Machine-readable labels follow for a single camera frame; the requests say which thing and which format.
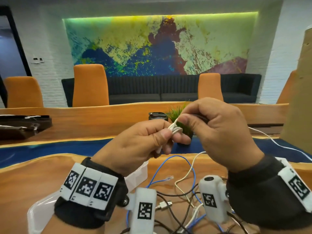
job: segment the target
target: black wristband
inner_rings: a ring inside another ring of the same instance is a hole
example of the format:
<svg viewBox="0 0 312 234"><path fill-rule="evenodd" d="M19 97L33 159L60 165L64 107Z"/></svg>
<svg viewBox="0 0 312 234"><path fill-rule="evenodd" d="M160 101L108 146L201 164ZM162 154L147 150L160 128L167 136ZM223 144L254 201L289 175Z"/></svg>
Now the black wristband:
<svg viewBox="0 0 312 234"><path fill-rule="evenodd" d="M278 173L285 166L266 155L252 168L228 173L230 205L244 221L272 230L294 230L312 224L312 214Z"/></svg>
<svg viewBox="0 0 312 234"><path fill-rule="evenodd" d="M87 207L59 197L54 205L54 214L63 222L84 229L100 228L108 221L116 205L122 205L128 193L124 177L111 169L90 160L90 157L82 161L82 165L118 177L118 181L112 191L111 198L105 210Z"/></svg>

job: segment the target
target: orange chair back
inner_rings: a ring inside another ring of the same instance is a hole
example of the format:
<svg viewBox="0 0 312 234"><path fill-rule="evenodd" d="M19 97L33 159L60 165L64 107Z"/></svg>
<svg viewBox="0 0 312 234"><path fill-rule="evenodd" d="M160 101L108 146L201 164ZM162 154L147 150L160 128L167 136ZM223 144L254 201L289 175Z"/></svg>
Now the orange chair back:
<svg viewBox="0 0 312 234"><path fill-rule="evenodd" d="M200 74L198 81L198 99L205 97L216 98L223 101L220 74Z"/></svg>
<svg viewBox="0 0 312 234"><path fill-rule="evenodd" d="M12 76L4 79L8 108L42 108L43 100L36 78Z"/></svg>
<svg viewBox="0 0 312 234"><path fill-rule="evenodd" d="M282 90L282 92L280 93L280 96L277 100L277 104L286 104L289 103L294 92L294 82L297 78L297 70L293 70L290 74L290 76L288 77L288 80L286 81L286 84Z"/></svg>
<svg viewBox="0 0 312 234"><path fill-rule="evenodd" d="M107 78L103 65L74 66L73 107L109 105Z"/></svg>

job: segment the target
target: black sofa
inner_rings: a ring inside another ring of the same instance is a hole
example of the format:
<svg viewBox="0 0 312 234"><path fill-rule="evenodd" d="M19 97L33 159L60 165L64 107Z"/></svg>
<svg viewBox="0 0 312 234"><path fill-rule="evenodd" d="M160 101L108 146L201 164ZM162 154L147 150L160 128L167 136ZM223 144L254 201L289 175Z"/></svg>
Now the black sofa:
<svg viewBox="0 0 312 234"><path fill-rule="evenodd" d="M121 76L107 78L110 105L195 101L199 75ZM221 74L221 91L227 103L254 103L261 81L259 74ZM74 78L62 79L67 105L72 106Z"/></svg>

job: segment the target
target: abstract painting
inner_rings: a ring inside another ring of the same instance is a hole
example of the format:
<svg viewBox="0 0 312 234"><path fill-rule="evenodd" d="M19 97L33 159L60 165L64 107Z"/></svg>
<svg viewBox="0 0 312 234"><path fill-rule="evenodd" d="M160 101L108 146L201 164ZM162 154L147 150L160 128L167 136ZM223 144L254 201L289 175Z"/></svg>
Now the abstract painting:
<svg viewBox="0 0 312 234"><path fill-rule="evenodd" d="M108 77L244 73L257 12L64 19L77 64Z"/></svg>

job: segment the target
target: qr code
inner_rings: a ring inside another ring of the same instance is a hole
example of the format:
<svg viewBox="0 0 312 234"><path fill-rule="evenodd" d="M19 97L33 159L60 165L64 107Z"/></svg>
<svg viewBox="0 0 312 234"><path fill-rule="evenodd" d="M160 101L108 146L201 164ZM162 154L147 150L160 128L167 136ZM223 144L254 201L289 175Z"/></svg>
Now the qr code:
<svg viewBox="0 0 312 234"><path fill-rule="evenodd" d="M79 177L79 174L71 170L68 177L66 178L66 181L64 182L64 186L66 186L68 189L71 190L78 177Z"/></svg>
<svg viewBox="0 0 312 234"><path fill-rule="evenodd" d="M113 189L114 186L100 182L93 197L96 199L108 201Z"/></svg>
<svg viewBox="0 0 312 234"><path fill-rule="evenodd" d="M78 185L76 192L87 197L90 197L97 181L92 180L88 177L83 177Z"/></svg>
<svg viewBox="0 0 312 234"><path fill-rule="evenodd" d="M304 200L310 194L310 190L297 175L294 176L288 183L301 200Z"/></svg>
<svg viewBox="0 0 312 234"><path fill-rule="evenodd" d="M138 207L138 219L152 219L153 204L140 202Z"/></svg>
<svg viewBox="0 0 312 234"><path fill-rule="evenodd" d="M216 208L216 201L212 194L203 193L202 195L206 206Z"/></svg>

